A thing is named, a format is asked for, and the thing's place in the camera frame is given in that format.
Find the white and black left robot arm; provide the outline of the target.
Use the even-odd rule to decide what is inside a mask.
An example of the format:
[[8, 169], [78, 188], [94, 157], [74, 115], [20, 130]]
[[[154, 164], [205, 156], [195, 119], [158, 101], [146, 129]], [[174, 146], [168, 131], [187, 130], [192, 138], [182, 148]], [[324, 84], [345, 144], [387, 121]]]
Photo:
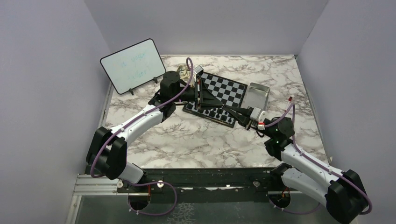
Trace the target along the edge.
[[111, 129], [100, 127], [95, 131], [86, 157], [91, 166], [91, 177], [126, 180], [134, 191], [144, 190], [147, 185], [145, 171], [127, 161], [129, 145], [150, 128], [164, 122], [177, 104], [189, 102], [195, 103], [198, 110], [223, 106], [200, 79], [196, 79], [195, 86], [191, 87], [177, 72], [165, 72], [159, 91], [139, 113]]

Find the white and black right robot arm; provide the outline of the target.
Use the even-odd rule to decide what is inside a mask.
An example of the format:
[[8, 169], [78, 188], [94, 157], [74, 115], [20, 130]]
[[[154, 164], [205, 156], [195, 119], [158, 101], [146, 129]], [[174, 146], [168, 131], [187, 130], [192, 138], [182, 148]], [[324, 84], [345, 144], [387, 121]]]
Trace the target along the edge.
[[238, 123], [249, 129], [252, 122], [270, 156], [281, 161], [271, 172], [272, 188], [296, 189], [323, 205], [339, 223], [349, 224], [358, 215], [367, 215], [373, 209], [360, 176], [353, 170], [343, 171], [325, 164], [300, 148], [295, 139], [295, 105], [291, 103], [280, 117], [267, 119], [259, 108], [224, 106], [223, 109]]

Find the pile of white chess pieces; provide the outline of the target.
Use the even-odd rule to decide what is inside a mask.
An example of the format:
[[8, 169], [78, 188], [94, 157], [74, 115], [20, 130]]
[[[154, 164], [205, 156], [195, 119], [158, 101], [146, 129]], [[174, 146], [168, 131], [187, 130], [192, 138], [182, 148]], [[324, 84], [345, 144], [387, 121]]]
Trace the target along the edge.
[[185, 82], [187, 82], [191, 77], [191, 71], [186, 65], [180, 65], [177, 69], [177, 73], [180, 75], [180, 78]]

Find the black and silver chessboard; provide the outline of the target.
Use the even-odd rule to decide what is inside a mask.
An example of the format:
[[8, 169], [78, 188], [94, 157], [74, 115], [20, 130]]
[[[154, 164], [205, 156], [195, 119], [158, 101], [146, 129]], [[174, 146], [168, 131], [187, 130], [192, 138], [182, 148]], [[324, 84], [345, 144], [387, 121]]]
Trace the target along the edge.
[[[209, 91], [219, 100], [221, 100], [223, 104], [233, 107], [240, 107], [242, 105], [248, 85], [207, 72], [202, 74], [202, 79]], [[183, 112], [209, 119], [221, 125], [234, 128], [236, 123], [236, 120], [228, 112], [221, 108], [208, 109], [209, 111], [213, 110], [215, 112], [215, 115], [212, 118], [209, 115], [205, 115], [205, 110], [203, 113], [199, 113], [198, 110], [194, 108], [194, 105], [191, 110], [187, 109], [186, 106], [187, 105], [183, 107]], [[221, 115], [220, 119], [216, 118], [217, 114]], [[228, 122], [229, 118], [233, 118], [232, 123]]]

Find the pink tin box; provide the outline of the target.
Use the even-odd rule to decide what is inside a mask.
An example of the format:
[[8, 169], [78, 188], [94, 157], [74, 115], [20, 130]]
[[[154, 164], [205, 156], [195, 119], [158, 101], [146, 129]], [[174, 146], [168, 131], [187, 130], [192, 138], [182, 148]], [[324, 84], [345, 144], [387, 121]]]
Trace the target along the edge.
[[266, 111], [268, 107], [269, 94], [270, 87], [262, 84], [250, 83], [241, 107], [257, 107]]

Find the red capped marker pen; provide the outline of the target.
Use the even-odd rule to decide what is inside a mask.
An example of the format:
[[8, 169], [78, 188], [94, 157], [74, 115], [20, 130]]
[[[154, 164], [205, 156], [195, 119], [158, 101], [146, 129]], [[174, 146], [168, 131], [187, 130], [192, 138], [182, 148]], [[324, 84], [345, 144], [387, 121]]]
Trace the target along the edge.
[[288, 108], [290, 107], [292, 100], [293, 100], [293, 97], [290, 96], [290, 97], [288, 98], [286, 107], [285, 107], [285, 109], [284, 109], [285, 112], [286, 112], [286, 111], [288, 110]]

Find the small whiteboard with stand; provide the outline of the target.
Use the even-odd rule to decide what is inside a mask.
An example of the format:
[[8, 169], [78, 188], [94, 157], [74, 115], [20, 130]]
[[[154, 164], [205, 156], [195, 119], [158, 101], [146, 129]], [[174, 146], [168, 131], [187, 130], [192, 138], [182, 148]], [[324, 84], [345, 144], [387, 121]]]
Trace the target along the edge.
[[118, 94], [125, 94], [166, 72], [151, 38], [101, 58], [100, 65]]

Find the black mounting rail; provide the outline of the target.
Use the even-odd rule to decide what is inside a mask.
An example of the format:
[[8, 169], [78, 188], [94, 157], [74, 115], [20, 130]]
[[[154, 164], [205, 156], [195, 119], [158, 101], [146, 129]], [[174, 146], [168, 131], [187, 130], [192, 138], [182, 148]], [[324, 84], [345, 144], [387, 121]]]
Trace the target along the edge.
[[135, 187], [117, 179], [79, 175], [77, 196], [127, 196], [150, 203], [268, 202], [268, 195], [281, 196], [286, 187], [273, 168], [148, 168]]

